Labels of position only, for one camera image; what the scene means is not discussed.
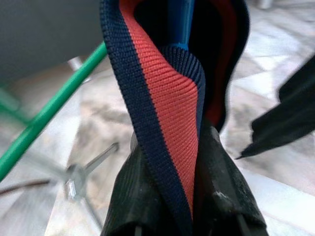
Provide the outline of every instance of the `green cable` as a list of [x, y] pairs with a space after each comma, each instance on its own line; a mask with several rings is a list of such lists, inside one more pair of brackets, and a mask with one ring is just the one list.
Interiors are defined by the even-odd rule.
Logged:
[[12, 143], [5, 154], [0, 158], [0, 182], [6, 177], [14, 165], [19, 161], [24, 152], [29, 148], [40, 132], [45, 128], [48, 122], [66, 103], [66, 101], [80, 87], [83, 81], [92, 73], [97, 65], [107, 55], [107, 49], [104, 43], [89, 56], [64, 86], [55, 94], [55, 96], [45, 105], [45, 107], [32, 119], [26, 129]]

